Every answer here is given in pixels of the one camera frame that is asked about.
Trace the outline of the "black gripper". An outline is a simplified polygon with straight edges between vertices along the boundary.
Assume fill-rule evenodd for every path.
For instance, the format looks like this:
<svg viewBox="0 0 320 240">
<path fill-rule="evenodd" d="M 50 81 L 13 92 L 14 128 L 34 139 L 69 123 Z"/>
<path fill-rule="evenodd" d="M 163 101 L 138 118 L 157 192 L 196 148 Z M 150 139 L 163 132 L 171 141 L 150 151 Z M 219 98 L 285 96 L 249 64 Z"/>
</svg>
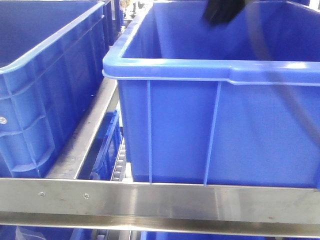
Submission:
<svg viewBox="0 0 320 240">
<path fill-rule="evenodd" d="M 229 23 L 246 4 L 245 0 L 208 0 L 202 19 L 212 26 Z"/>
</svg>

